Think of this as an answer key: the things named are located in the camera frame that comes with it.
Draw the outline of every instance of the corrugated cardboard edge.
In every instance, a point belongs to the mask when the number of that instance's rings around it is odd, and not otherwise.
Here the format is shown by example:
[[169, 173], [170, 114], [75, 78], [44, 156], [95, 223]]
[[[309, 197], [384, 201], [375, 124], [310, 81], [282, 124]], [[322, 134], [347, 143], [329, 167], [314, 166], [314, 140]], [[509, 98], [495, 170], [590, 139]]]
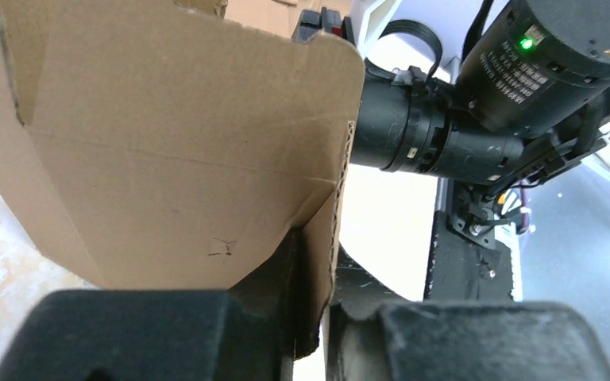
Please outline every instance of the corrugated cardboard edge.
[[[30, 124], [43, 71], [45, 46], [59, 2], [0, 0], [0, 38], [17, 119]], [[6, 20], [3, 15], [17, 15]]]
[[[322, 306], [320, 310], [311, 311], [316, 316], [312, 316], [310, 321], [316, 321], [317, 325], [313, 325], [309, 329], [310, 336], [307, 338], [307, 343], [296, 343], [295, 346], [295, 357], [302, 358], [309, 356], [319, 346], [319, 324], [321, 323], [324, 311], [330, 304], [335, 292], [335, 268], [338, 262], [338, 250], [339, 250], [339, 236], [340, 236], [340, 217], [342, 215], [342, 196], [345, 192], [345, 179], [347, 177], [347, 169], [349, 167], [349, 157], [352, 152], [352, 143], [354, 140], [354, 131], [356, 129], [356, 121], [348, 121], [347, 123], [347, 137], [345, 141], [345, 155], [342, 160], [342, 169], [338, 178], [338, 183], [335, 190], [329, 198], [324, 202], [322, 207], [319, 209], [317, 214], [305, 225], [303, 233], [305, 240], [310, 251], [316, 251], [313, 249], [316, 246], [327, 245], [328, 252], [328, 271], [321, 273], [321, 267], [312, 266], [315, 273], [313, 274], [314, 286], [317, 287], [321, 284], [330, 285], [330, 289], [325, 291], [321, 289], [315, 289], [316, 305]], [[328, 215], [333, 215], [329, 223], [321, 221]], [[326, 232], [318, 231], [317, 228], [327, 227]]]
[[182, 8], [195, 9], [219, 17], [226, 16], [228, 7], [228, 0], [174, 0], [174, 3]]

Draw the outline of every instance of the cardboard box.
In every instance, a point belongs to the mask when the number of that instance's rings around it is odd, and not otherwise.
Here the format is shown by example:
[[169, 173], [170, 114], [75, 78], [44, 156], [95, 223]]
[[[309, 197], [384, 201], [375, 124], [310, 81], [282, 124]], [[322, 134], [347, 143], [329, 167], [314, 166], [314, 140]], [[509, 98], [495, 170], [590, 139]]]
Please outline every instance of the cardboard box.
[[99, 287], [232, 287], [302, 227], [321, 312], [363, 77], [334, 36], [162, 0], [0, 0], [0, 193]]

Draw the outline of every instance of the black cable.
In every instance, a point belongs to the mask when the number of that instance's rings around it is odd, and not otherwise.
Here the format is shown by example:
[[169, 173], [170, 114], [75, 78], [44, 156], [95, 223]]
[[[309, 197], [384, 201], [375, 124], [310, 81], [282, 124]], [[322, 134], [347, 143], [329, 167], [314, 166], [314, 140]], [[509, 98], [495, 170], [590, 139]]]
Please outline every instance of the black cable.
[[480, 226], [503, 226], [503, 225], [508, 225], [511, 223], [511, 220], [508, 218], [501, 218], [499, 220], [486, 220], [486, 221], [479, 221], [476, 223], [476, 225], [480, 225]]
[[[525, 189], [520, 189], [520, 208], [521, 213], [522, 209], [529, 210], [529, 198], [527, 197], [527, 192]], [[517, 227], [516, 232], [518, 234], [525, 234], [530, 229], [530, 213], [526, 211], [523, 213], [523, 218], [521, 219], [520, 226]]]
[[513, 221], [514, 218], [520, 216], [523, 212], [520, 210], [521, 207], [518, 206], [516, 208], [510, 209], [506, 212], [506, 214], [502, 215], [502, 218], [506, 218], [509, 221]]
[[508, 189], [513, 189], [513, 188], [532, 189], [532, 188], [536, 188], [540, 185], [543, 185], [543, 183], [536, 183], [536, 184], [531, 184], [531, 185], [518, 184], [518, 185], [511, 186]]
[[[394, 20], [387, 24], [380, 38], [390, 34], [404, 33], [413, 37], [417, 37], [424, 41], [427, 46], [434, 52], [434, 64], [427, 72], [427, 81], [436, 74], [436, 70], [441, 66], [441, 58], [443, 57], [443, 46], [441, 40], [438, 39], [436, 33], [429, 29], [428, 26], [414, 20]], [[370, 75], [393, 81], [396, 77], [394, 73], [384, 70], [382, 67], [375, 65], [368, 58], [365, 59], [366, 72]]]
[[583, 155], [593, 146], [602, 119], [604, 119], [604, 93], [584, 106], [577, 142], [572, 150], [575, 156]]
[[483, 28], [485, 27], [485, 21], [488, 19], [488, 15], [490, 14], [490, 9], [492, 8], [492, 3], [494, 0], [483, 0], [481, 4], [481, 9], [478, 10], [478, 14], [473, 19], [471, 26], [469, 27], [469, 31], [466, 33], [466, 38], [464, 39], [464, 46], [461, 50], [461, 61], [464, 62], [464, 59], [471, 53], [473, 47], [476, 46], [478, 40], [480, 40], [483, 35]]

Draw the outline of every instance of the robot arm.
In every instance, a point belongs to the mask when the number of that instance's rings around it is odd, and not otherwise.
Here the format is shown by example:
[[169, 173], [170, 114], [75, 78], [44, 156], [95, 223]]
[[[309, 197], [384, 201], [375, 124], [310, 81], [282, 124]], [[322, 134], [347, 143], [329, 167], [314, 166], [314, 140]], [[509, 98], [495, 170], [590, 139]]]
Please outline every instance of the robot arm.
[[[366, 60], [351, 162], [451, 182], [450, 228], [494, 249], [498, 197], [535, 187], [605, 146], [610, 121], [610, 3], [511, 0], [488, 31], [485, 1], [466, 37], [456, 83], [433, 77], [441, 43], [417, 21], [391, 21], [434, 50], [434, 66], [385, 71]], [[303, 14], [294, 39], [323, 29], [353, 42], [349, 19]]]

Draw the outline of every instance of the screw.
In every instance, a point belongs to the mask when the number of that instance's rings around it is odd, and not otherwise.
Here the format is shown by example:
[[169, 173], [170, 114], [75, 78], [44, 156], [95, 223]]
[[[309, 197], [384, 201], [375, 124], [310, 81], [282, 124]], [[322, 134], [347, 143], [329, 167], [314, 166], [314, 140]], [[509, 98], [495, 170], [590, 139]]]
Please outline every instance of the screw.
[[471, 232], [471, 235], [477, 236], [483, 231], [483, 227], [480, 225], [471, 225], [469, 231]]
[[551, 63], [548, 65], [548, 68], [555, 73], [560, 73], [562, 72], [562, 66], [558, 65], [557, 63]]

